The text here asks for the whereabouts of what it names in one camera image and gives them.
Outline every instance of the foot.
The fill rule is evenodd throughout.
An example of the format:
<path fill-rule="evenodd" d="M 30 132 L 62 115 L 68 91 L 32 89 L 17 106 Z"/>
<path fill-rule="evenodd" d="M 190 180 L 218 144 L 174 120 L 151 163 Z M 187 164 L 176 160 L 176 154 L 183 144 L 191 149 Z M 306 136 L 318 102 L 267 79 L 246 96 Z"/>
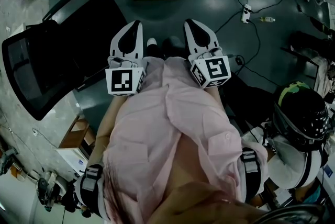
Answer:
<path fill-rule="evenodd" d="M 155 40 L 155 38 L 149 38 L 148 42 L 147 42 L 147 47 L 150 46 L 150 45 L 157 45 L 157 42 Z"/>

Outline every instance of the helmet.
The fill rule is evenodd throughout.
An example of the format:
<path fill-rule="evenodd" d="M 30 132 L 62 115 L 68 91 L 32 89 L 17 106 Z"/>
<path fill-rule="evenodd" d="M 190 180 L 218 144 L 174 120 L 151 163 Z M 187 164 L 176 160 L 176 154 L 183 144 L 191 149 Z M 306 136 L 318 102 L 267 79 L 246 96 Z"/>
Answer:
<path fill-rule="evenodd" d="M 325 141 L 329 116 L 322 97 L 297 81 L 274 93 L 273 124 L 299 151 L 318 150 Z"/>

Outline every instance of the person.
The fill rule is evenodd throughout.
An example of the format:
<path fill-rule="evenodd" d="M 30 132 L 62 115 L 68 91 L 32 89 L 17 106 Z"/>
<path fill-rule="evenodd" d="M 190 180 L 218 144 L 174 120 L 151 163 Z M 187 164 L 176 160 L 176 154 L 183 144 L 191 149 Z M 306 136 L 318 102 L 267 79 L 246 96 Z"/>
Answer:
<path fill-rule="evenodd" d="M 100 162 L 103 155 L 108 218 L 114 223 L 252 223 L 263 212 L 244 204 L 242 149 L 252 149 L 258 160 L 257 193 L 267 179 L 267 151 L 241 139 L 218 88 L 199 88 L 185 59 L 166 59 L 154 39 L 147 52 L 141 92 L 113 98 L 88 163 Z"/>

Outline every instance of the gray floor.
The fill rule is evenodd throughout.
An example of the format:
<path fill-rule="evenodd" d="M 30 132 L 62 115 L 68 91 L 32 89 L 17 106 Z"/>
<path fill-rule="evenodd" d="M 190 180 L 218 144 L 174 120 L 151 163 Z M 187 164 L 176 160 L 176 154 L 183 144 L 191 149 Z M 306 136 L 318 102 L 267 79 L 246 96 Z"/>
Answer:
<path fill-rule="evenodd" d="M 53 6 L 59 0 L 49 0 Z M 183 37 L 183 22 L 193 18 L 206 24 L 213 30 L 225 22 L 233 13 L 241 9 L 237 0 L 179 0 L 179 1 L 139 1 L 115 0 L 126 20 L 131 22 L 139 19 L 143 23 L 144 38 L 155 37 L 158 43 L 166 37 L 175 35 Z M 277 3 L 279 0 L 250 0 L 253 11 Z M 319 7 L 311 0 L 306 3 L 298 0 L 303 11 L 320 21 L 329 24 L 327 4 Z M 73 5 L 65 8 L 58 17 L 66 17 L 73 9 Z M 261 16 L 276 18 L 275 23 L 262 23 Z M 292 80 L 304 80 L 313 86 L 313 81 L 304 74 L 315 75 L 316 69 L 294 56 L 280 50 L 287 47 L 290 33 L 301 30 L 309 34 L 323 37 L 310 23 L 309 18 L 299 13 L 294 0 L 284 0 L 280 5 L 252 15 L 261 39 L 259 55 L 248 65 L 249 68 L 261 73 L 277 84 L 284 84 Z M 241 54 L 246 60 L 257 51 L 258 40 L 251 24 L 243 24 L 240 15 L 236 16 L 217 34 L 220 45 L 226 54 Z M 233 71 L 237 70 L 235 59 L 230 59 Z M 275 85 L 267 80 L 243 69 L 240 77 L 250 86 L 256 86 L 273 92 Z M 84 109 L 86 118 L 96 130 L 101 117 L 110 102 L 111 97 L 106 94 L 106 84 L 99 82 L 85 91 L 75 93 L 79 104 Z"/>
<path fill-rule="evenodd" d="M 48 2 L 48 0 L 0 0 L 0 43 L 22 23 L 32 25 L 41 22 L 42 17 L 49 10 Z M 43 166 L 45 170 L 56 170 L 61 176 L 71 180 L 74 172 L 54 150 L 54 146 L 57 147 L 60 144 L 75 116 L 80 112 L 73 93 L 64 97 L 42 121 L 36 121 L 26 112 L 14 94 L 2 59 L 0 50 L 1 136 L 17 149 L 19 153 L 17 158 L 26 171 L 34 169 L 41 173 L 41 166 Z M 33 128 L 39 131 L 37 136 L 34 135 Z"/>
<path fill-rule="evenodd" d="M 39 22 L 49 9 L 48 3 L 53 6 L 57 1 L 0 0 L 0 42 L 6 39 L 21 23 L 35 24 Z M 58 13 L 58 19 L 61 20 L 61 18 L 66 17 L 71 9 L 77 5 L 77 1 Z M 253 10 L 258 10 L 278 1 L 250 0 L 250 5 Z M 329 21 L 326 5 L 317 7 L 313 1 L 310 3 L 305 3 L 304 0 L 298 1 L 305 13 L 317 17 L 325 23 Z M 236 0 L 153 2 L 116 0 L 116 2 L 128 22 L 140 19 L 144 25 L 144 37 L 147 39 L 153 36 L 158 42 L 170 35 L 176 35 L 183 39 L 182 25 L 186 18 L 194 18 L 216 30 L 241 8 Z M 260 16 L 273 16 L 276 18 L 276 22 L 271 24 L 261 23 L 259 22 Z M 280 47 L 287 46 L 287 37 L 295 30 L 322 37 L 313 28 L 309 19 L 297 11 L 294 1 L 285 0 L 277 7 L 267 9 L 263 13 L 257 14 L 257 16 L 252 16 L 252 19 L 257 25 L 262 47 L 259 55 L 249 64 L 249 67 L 278 84 L 300 79 L 312 85 L 312 80 L 305 77 L 304 73 L 313 74 L 315 70 L 280 50 Z M 218 33 L 218 39 L 225 53 L 241 54 L 246 60 L 255 54 L 258 46 L 253 26 L 241 23 L 239 16 L 236 16 Z M 53 146 L 42 135 L 55 146 L 59 145 L 69 125 L 76 114 L 79 113 L 74 95 L 70 93 L 55 106 L 45 119 L 35 121 L 18 102 L 4 74 L 2 57 L 0 59 L 0 69 L 2 71 L 0 75 L 0 109 L 8 119 L 8 122 L 6 122 L 4 117 L 0 118 L 2 136 L 9 144 L 18 149 L 20 152 L 18 158 L 27 170 L 35 169 L 41 172 L 41 163 L 47 170 L 56 170 L 65 178 L 72 178 L 73 170 L 53 151 Z M 234 59 L 230 59 L 230 65 L 233 71 L 238 68 Z M 271 92 L 275 89 L 274 85 L 246 69 L 241 72 L 241 78 L 251 86 L 257 86 Z M 75 96 L 93 129 L 97 130 L 111 100 L 111 96 L 107 94 L 105 81 L 102 80 L 79 93 L 75 92 Z M 8 124 L 28 147 L 15 134 L 7 131 Z M 39 130 L 40 133 L 34 136 L 32 128 Z"/>

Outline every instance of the pink dress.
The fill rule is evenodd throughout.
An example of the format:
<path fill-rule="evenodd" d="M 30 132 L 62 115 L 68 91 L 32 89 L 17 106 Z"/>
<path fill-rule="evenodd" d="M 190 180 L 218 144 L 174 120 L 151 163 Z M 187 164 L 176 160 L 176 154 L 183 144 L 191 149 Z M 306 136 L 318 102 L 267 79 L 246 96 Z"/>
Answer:
<path fill-rule="evenodd" d="M 148 221 L 163 197 L 182 133 L 198 145 L 209 182 L 244 201 L 242 147 L 257 153 L 263 182 L 268 177 L 265 148 L 241 139 L 214 98 L 193 81 L 184 59 L 146 59 L 141 93 L 120 109 L 103 158 L 113 168 L 127 211 L 136 223 Z"/>

